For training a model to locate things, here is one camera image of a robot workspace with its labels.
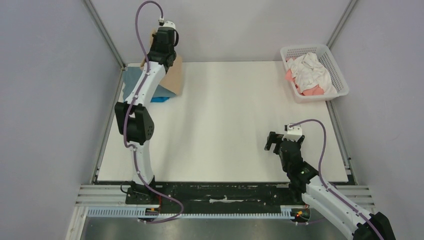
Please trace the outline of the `beige t shirt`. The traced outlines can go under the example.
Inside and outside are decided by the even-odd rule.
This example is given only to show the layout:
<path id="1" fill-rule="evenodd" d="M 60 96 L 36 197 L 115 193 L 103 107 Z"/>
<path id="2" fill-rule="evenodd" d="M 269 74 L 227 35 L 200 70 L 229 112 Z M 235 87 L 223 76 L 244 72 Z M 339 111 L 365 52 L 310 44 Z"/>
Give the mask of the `beige t shirt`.
<path id="1" fill-rule="evenodd" d="M 158 28 L 151 32 L 150 49 L 147 56 L 140 63 L 140 68 L 143 69 L 148 63 L 156 62 L 162 64 L 165 69 L 165 76 L 160 80 L 158 85 L 162 85 L 178 96 L 182 93 L 183 88 L 183 59 L 177 54 L 176 50 L 174 54 L 168 55 L 151 53 L 153 35 L 157 32 Z"/>

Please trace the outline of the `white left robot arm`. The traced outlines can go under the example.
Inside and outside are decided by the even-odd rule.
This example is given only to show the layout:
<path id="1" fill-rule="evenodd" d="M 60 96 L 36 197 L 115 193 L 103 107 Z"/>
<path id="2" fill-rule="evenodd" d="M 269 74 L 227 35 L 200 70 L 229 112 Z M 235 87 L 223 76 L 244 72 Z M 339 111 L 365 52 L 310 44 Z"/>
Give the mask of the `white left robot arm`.
<path id="1" fill-rule="evenodd" d="M 160 26 L 152 35 L 149 52 L 139 80 L 132 92 L 114 106 L 115 118 L 123 143 L 132 153 L 134 172 L 127 190 L 126 203 L 152 204 L 159 192 L 151 186 L 155 176 L 150 160 L 150 140 L 155 130 L 148 111 L 153 95 L 177 57 L 179 34 L 174 27 Z"/>

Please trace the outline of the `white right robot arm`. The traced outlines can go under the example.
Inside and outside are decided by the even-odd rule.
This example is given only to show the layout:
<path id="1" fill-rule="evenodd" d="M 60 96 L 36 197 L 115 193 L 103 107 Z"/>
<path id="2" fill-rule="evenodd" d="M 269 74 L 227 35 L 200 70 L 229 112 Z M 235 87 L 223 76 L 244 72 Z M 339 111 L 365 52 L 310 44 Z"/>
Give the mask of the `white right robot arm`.
<path id="1" fill-rule="evenodd" d="M 290 180 L 289 199 L 317 210 L 348 240 L 394 240 L 396 237 L 387 216 L 381 212 L 371 213 L 354 203 L 303 160 L 304 139 L 301 133 L 271 131 L 264 146 L 264 150 L 270 151 L 275 145 L 272 151 L 279 156 L 282 170 Z"/>

